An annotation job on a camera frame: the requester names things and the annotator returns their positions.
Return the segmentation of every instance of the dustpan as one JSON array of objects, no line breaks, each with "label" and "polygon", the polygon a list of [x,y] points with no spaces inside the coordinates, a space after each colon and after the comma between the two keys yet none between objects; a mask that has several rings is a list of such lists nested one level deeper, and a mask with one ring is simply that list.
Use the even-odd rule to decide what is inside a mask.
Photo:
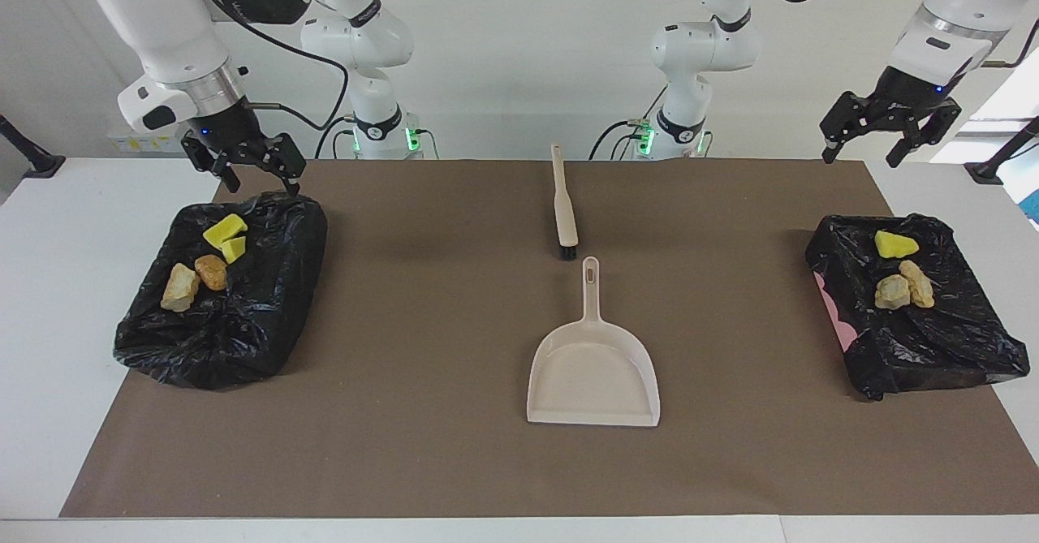
[{"label": "dustpan", "polygon": [[527,387],[534,424],[635,426],[660,423],[660,395],[649,353],[634,333],[603,321],[598,260],[582,266],[584,317],[541,341]]}]

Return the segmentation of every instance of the brown mat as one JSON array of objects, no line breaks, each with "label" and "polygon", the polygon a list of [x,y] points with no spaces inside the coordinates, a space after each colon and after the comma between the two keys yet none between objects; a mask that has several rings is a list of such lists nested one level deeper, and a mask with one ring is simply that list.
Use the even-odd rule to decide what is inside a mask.
[{"label": "brown mat", "polygon": [[[61,516],[1039,513],[991,388],[863,403],[848,383],[802,253],[824,214],[888,213],[863,165],[567,173],[660,428],[526,422],[535,348],[581,315],[548,162],[319,162],[323,279],[285,372],[223,392],[128,374]],[[242,181],[234,198],[275,187]]]}]

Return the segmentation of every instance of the beige rock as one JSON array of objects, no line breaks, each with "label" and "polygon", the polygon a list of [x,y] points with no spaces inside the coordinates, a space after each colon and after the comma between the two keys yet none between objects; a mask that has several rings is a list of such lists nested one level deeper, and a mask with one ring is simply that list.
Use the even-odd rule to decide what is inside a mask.
[{"label": "beige rock", "polygon": [[899,263],[899,273],[909,280],[909,296],[913,305],[934,307],[934,289],[931,287],[931,279],[928,279],[916,263]]},{"label": "beige rock", "polygon": [[184,263],[178,263],[169,272],[166,291],[162,293],[162,302],[159,306],[171,313],[183,313],[191,307],[197,292],[198,275]]},{"label": "beige rock", "polygon": [[897,310],[899,307],[909,305],[909,280],[901,274],[880,279],[877,284],[877,294],[874,296],[874,303],[877,307],[886,310]]},{"label": "beige rock", "polygon": [[228,288],[228,263],[215,254],[205,254],[195,260],[195,272],[206,288],[222,292]]}]

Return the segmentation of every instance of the brush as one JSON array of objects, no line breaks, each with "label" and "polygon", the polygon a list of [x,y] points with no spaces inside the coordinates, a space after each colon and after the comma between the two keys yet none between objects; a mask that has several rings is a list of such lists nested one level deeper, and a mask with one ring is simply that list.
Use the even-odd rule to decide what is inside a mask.
[{"label": "brush", "polygon": [[563,173],[563,147],[552,144],[552,173],[556,180],[556,233],[559,235],[559,255],[564,262],[578,259],[578,225],[574,220],[574,203],[566,192],[566,177]]}]

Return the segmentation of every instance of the trash bag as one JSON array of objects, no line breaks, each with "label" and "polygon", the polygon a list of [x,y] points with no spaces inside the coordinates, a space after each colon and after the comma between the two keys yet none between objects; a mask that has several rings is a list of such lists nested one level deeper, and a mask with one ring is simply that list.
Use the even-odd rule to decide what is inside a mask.
[{"label": "trash bag", "polygon": [[[934,307],[874,306],[877,281],[899,273],[905,261],[877,253],[878,229],[920,243],[921,250],[905,259],[930,277]],[[804,257],[834,320],[848,377],[867,398],[973,387],[1029,374],[1024,344],[1007,333],[956,246],[953,229],[937,218],[831,215],[820,222]]]},{"label": "trash bag", "polygon": [[[220,255],[203,233],[228,214],[240,215],[248,229],[245,254],[228,266],[225,291],[201,284],[186,313],[162,309],[176,263],[193,269],[201,255]],[[264,192],[245,202],[183,208],[116,328],[115,359],[182,387],[223,388],[274,376],[307,322],[326,233],[321,207],[303,195]]]}]

